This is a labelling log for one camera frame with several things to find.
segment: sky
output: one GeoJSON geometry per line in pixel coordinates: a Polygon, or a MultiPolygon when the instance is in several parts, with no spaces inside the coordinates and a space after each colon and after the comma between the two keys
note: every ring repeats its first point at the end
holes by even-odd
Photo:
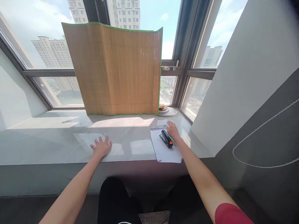
{"type": "MultiPolygon", "coordinates": [[[[208,45],[226,48],[247,0],[223,0],[208,45]]],[[[140,0],[140,29],[163,27],[162,59],[171,59],[180,0],[140,0]]],[[[62,39],[61,22],[74,23],[67,0],[3,0],[0,11],[36,69],[46,68],[31,40],[62,39]]]]}

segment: red sleeve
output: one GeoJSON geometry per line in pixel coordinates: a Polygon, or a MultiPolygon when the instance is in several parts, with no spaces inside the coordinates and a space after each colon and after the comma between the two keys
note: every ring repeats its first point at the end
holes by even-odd
{"type": "Polygon", "coordinates": [[[220,204],[215,212],[215,224],[254,224],[245,213],[229,203],[220,204]]]}

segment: finger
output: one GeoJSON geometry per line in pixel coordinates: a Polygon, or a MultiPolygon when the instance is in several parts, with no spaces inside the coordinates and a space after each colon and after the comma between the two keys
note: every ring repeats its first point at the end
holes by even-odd
{"type": "Polygon", "coordinates": [[[105,144],[108,144],[108,135],[106,136],[106,138],[105,138],[105,142],[104,142],[105,144]]]}

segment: green fabric edge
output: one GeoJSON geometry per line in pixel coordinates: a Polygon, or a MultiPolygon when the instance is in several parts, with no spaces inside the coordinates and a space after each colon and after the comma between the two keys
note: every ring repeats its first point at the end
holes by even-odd
{"type": "MultiPolygon", "coordinates": [[[[158,33],[160,30],[162,30],[162,36],[161,36],[161,52],[160,52],[160,74],[159,74],[159,100],[158,100],[158,111],[156,114],[154,113],[147,113],[147,114],[154,114],[154,115],[159,115],[159,105],[160,105],[160,88],[161,88],[161,65],[162,65],[162,40],[163,40],[163,27],[158,29],[157,31],[153,30],[131,30],[131,29],[125,29],[125,28],[119,28],[119,27],[114,27],[114,26],[109,26],[100,22],[88,22],[88,23],[81,23],[81,24],[74,24],[74,23],[64,23],[62,22],[61,25],[71,25],[71,26],[85,26],[89,24],[97,24],[101,26],[108,27],[110,29],[115,29],[115,30],[122,30],[122,31],[128,31],[128,32],[140,32],[140,33],[158,33]]],[[[115,115],[139,115],[139,114],[87,114],[87,115],[106,115],[106,116],[115,116],[115,115]]]]}
{"type": "Polygon", "coordinates": [[[109,26],[109,25],[106,25],[106,24],[103,24],[103,23],[100,23],[100,22],[89,22],[89,23],[80,23],[80,24],[62,22],[61,24],[62,25],[70,25],[70,26],[86,26],[86,25],[89,25],[89,24],[97,24],[97,25],[108,27],[110,29],[122,30],[122,31],[128,31],[128,32],[139,32],[139,33],[157,33],[157,32],[159,32],[160,30],[163,29],[163,27],[161,27],[157,31],[154,31],[154,30],[131,30],[131,29],[125,29],[125,28],[109,26]]]}

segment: hand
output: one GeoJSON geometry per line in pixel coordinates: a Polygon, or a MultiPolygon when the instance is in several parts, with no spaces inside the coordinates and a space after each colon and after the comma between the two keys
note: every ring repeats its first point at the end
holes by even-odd
{"type": "Polygon", "coordinates": [[[172,137],[175,141],[180,137],[180,134],[178,133],[178,129],[175,125],[175,123],[168,121],[167,122],[169,127],[167,127],[167,132],[170,137],[172,137]]]}
{"type": "Polygon", "coordinates": [[[110,152],[112,142],[108,143],[108,136],[106,136],[105,141],[103,142],[102,137],[99,137],[99,142],[95,139],[96,146],[90,145],[93,149],[93,157],[97,157],[98,159],[102,159],[110,152]]]}

